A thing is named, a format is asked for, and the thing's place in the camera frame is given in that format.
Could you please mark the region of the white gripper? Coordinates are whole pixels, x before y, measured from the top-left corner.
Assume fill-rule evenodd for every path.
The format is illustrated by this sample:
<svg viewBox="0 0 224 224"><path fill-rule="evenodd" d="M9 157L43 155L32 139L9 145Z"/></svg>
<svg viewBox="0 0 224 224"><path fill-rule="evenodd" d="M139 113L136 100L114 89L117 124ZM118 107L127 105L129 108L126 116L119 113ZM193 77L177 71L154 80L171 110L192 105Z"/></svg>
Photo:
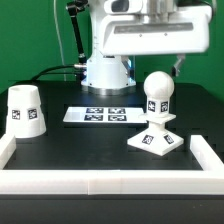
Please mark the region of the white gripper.
<svg viewBox="0 0 224 224"><path fill-rule="evenodd" d="M187 53L209 47L209 6L180 7L167 22L143 23L137 15L108 15L100 24L99 49L103 55L179 54L172 66L177 77Z"/></svg>

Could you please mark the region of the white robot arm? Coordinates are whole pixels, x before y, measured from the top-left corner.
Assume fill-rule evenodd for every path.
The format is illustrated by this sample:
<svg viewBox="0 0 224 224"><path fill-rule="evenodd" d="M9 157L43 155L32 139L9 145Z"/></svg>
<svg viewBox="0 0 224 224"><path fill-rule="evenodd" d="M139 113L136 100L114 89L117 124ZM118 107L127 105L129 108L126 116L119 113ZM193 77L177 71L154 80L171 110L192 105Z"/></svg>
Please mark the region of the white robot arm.
<svg viewBox="0 0 224 224"><path fill-rule="evenodd" d="M92 54L87 60L85 91L121 95L135 89L132 56L177 56L176 75L188 53L209 47L213 8L181 6L178 0L90 0Z"/></svg>

